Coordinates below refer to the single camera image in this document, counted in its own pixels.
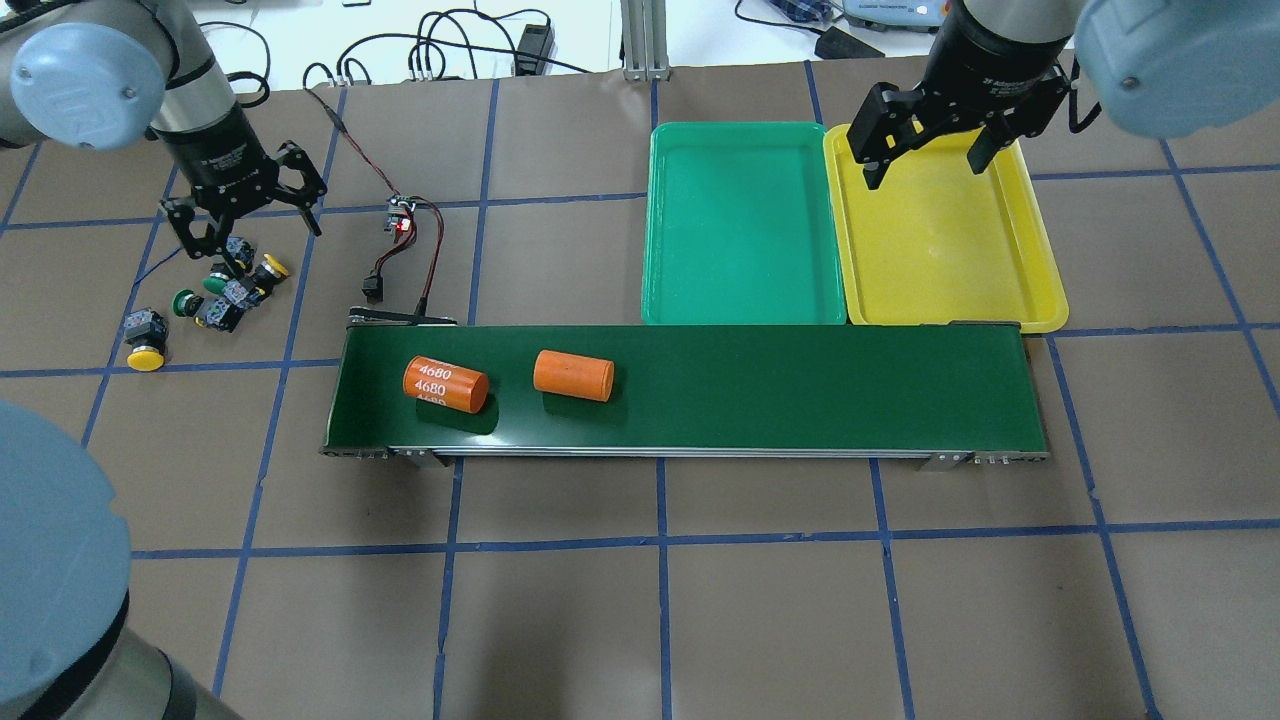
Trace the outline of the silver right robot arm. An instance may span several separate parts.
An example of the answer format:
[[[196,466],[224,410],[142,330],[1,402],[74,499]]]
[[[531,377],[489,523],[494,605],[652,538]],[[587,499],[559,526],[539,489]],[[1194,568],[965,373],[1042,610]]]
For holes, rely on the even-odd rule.
[[[1080,77],[1120,129],[1180,138],[1277,100],[1275,1],[952,1],[913,88],[874,85],[846,140],[868,188],[904,154],[975,135],[974,173],[1041,135]]]

